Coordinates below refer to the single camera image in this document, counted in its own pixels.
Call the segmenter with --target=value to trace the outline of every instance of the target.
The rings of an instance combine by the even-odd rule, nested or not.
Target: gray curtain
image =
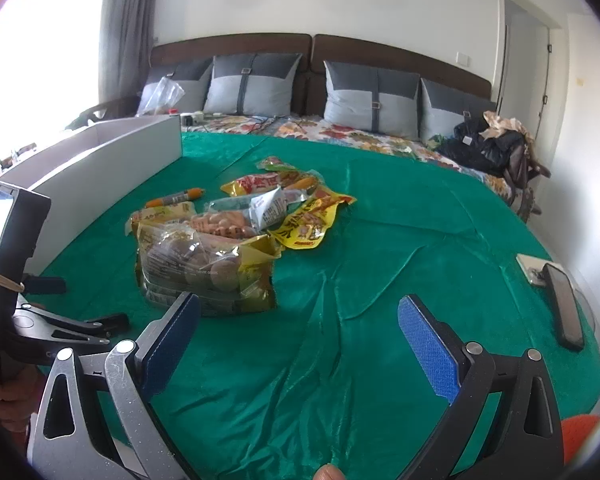
[[[100,102],[141,91],[153,45],[155,0],[102,0],[98,90]],[[109,117],[126,110],[111,110]]]

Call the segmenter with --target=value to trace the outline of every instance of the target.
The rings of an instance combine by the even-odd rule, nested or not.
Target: white door
[[[520,120],[535,137],[546,91],[549,29],[528,12],[517,12],[507,25],[506,43],[499,114]]]

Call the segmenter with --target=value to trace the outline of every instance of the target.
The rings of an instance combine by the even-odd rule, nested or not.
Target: sunlight
[[[0,158],[46,146],[98,103],[102,0],[8,0],[0,12]]]

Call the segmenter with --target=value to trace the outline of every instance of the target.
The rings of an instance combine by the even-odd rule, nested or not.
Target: plastic wrapper
[[[355,198],[318,186],[302,207],[291,213],[271,235],[290,249],[313,249],[323,240],[336,218],[338,204],[353,204]]]
[[[149,302],[167,307],[181,292],[193,292],[204,316],[276,307],[270,277],[280,246],[269,236],[231,240],[185,224],[144,221],[137,236],[136,278]]]
[[[304,189],[283,189],[287,205],[304,202],[309,198],[309,194]],[[261,196],[263,193],[251,193],[241,196],[227,196],[217,200],[210,200],[205,204],[207,211],[231,211],[248,209],[251,205],[251,199]]]
[[[260,230],[252,227],[247,210],[207,212],[191,217],[188,223],[199,233],[234,239],[254,237]]]
[[[163,77],[158,81],[149,99],[140,103],[136,117],[167,114],[170,108],[175,108],[183,95],[184,90],[178,83],[168,77]]]
[[[231,196],[263,193],[275,189],[277,186],[313,192],[319,184],[324,182],[317,171],[300,171],[276,156],[268,156],[256,166],[268,173],[248,174],[224,184],[220,189]]]
[[[261,194],[230,196],[206,204],[205,211],[239,210],[256,231],[264,231],[282,221],[290,204],[304,202],[308,195],[303,189],[276,189]]]
[[[140,211],[134,211],[125,223],[125,236],[136,233],[138,222],[151,220],[159,223],[186,222],[196,214],[193,202],[179,202],[177,204],[163,205],[158,207],[146,207]]]
[[[264,193],[278,186],[290,186],[300,180],[300,171],[281,171],[279,173],[255,173],[236,178],[220,186],[220,189],[231,196]]]

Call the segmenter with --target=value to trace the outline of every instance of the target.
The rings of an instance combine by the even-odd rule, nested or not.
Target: bed frame
[[[261,32],[195,38],[154,47],[150,62],[155,66],[247,52],[302,54],[291,99],[291,110],[299,115],[324,114],[325,60],[415,72],[425,79],[491,99],[491,83],[467,70],[396,46],[329,34],[316,34],[312,38],[309,34]]]

